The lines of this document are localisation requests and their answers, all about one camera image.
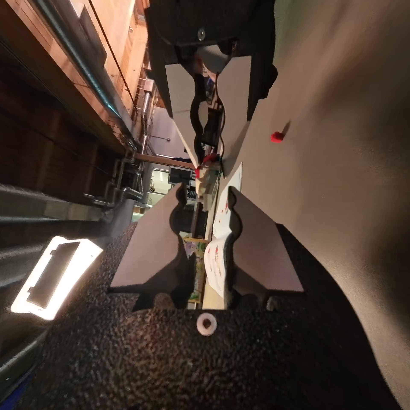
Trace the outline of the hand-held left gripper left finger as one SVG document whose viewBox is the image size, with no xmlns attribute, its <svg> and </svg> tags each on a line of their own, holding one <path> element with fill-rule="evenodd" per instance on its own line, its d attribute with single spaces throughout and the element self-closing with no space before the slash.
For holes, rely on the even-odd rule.
<svg viewBox="0 0 410 410">
<path fill-rule="evenodd" d="M 187 202 L 185 183 L 176 184 L 138 221 L 110 290 L 140 294 L 191 294 L 194 259 L 188 257 L 177 228 Z"/>
</svg>

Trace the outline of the wooden support post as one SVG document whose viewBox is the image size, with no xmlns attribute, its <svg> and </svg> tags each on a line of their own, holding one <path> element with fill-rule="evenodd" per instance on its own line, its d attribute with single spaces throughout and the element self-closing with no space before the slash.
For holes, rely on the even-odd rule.
<svg viewBox="0 0 410 410">
<path fill-rule="evenodd" d="M 190 162 L 179 161 L 179 160 L 167 158 L 167 157 L 134 153 L 133 158 L 140 162 L 147 162 L 147 163 L 166 165 L 166 166 L 172 166 L 172 167 L 182 167 L 182 168 L 187 168 L 191 170 L 196 169 L 196 167 Z"/>
</svg>

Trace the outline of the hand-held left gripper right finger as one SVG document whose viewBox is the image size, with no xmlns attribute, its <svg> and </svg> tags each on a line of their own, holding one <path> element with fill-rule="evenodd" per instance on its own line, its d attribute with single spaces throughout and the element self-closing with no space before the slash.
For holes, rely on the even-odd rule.
<svg viewBox="0 0 410 410">
<path fill-rule="evenodd" d="M 228 187 L 228 291 L 269 297 L 303 293 L 277 224 L 233 186 Z"/>
</svg>

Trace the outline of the white red green lego model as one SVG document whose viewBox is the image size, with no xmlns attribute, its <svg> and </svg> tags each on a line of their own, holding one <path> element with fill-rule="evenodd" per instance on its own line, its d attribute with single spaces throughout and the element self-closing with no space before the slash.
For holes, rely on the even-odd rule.
<svg viewBox="0 0 410 410">
<path fill-rule="evenodd" d="M 195 169 L 196 198 L 204 211 L 212 208 L 221 173 L 221 156 L 217 153 L 206 156 Z"/>
</svg>

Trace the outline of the open light blue instruction booklet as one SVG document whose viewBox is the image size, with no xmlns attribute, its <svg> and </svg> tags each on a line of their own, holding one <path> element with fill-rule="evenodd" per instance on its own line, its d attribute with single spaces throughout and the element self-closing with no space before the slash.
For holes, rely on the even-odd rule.
<svg viewBox="0 0 410 410">
<path fill-rule="evenodd" d="M 242 170 L 243 163 L 240 163 L 220 194 L 212 226 L 212 241 L 208 243 L 204 255 L 208 283 L 223 299 L 226 293 L 227 248 L 233 235 L 230 228 L 231 210 L 228 208 L 228 191 L 229 187 L 234 187 L 241 191 Z"/>
</svg>

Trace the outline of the silver round ventilation duct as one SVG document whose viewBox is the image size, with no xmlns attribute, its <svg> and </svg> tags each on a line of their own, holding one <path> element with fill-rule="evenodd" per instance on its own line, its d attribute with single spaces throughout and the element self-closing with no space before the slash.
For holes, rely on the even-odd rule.
<svg viewBox="0 0 410 410">
<path fill-rule="evenodd" d="M 141 110 L 141 138 L 142 138 L 141 153 L 143 155 L 145 155 L 147 152 L 148 141 L 149 141 L 148 117 L 149 117 L 149 111 L 150 111 L 151 97 L 152 97 L 152 93 L 150 91 L 145 91 L 144 103 L 143 103 L 143 107 Z"/>
</svg>

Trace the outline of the black monitor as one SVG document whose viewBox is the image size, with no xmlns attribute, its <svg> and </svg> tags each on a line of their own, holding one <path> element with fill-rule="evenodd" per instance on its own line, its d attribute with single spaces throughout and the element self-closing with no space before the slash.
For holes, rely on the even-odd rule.
<svg viewBox="0 0 410 410">
<path fill-rule="evenodd" d="M 187 187 L 191 186 L 193 170 L 182 167 L 169 167 L 168 183 L 176 185 L 178 183 L 185 183 Z"/>
</svg>

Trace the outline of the colourful yellow lego box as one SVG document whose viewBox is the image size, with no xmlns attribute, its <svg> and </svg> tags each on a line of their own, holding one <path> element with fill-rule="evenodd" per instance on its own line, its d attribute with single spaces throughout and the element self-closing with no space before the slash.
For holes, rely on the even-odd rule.
<svg viewBox="0 0 410 410">
<path fill-rule="evenodd" d="M 183 238 L 185 250 L 188 257 L 195 255 L 195 282 L 193 292 L 188 300 L 188 303 L 198 305 L 202 304 L 203 292 L 205 289 L 206 282 L 206 270 L 204 264 L 205 250 L 208 245 L 208 241 L 204 239 L 196 238 Z"/>
</svg>

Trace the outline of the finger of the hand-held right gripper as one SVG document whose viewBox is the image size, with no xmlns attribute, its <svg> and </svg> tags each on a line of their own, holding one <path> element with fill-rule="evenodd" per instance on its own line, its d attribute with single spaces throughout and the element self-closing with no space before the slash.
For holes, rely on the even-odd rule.
<svg viewBox="0 0 410 410">
<path fill-rule="evenodd" d="M 172 118 L 195 168 L 199 166 L 194 150 L 196 133 L 191 123 L 191 105 L 195 96 L 194 78 L 180 64 L 166 65 Z"/>
<path fill-rule="evenodd" d="M 225 109 L 225 123 L 221 133 L 224 142 L 222 164 L 228 177 L 237 161 L 247 134 L 248 97 L 251 57 L 233 57 L 218 76 L 218 96 Z"/>
</svg>

